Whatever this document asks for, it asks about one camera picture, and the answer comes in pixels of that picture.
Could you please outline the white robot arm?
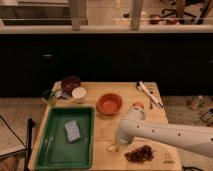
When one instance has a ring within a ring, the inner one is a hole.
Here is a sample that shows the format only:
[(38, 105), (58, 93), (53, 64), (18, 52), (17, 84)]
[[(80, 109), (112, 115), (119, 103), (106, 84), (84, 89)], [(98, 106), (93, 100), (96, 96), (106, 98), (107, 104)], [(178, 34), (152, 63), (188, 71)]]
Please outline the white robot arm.
[(154, 123), (145, 118), (141, 107), (132, 106), (119, 121), (116, 142), (131, 144), (140, 137), (213, 158), (213, 128)]

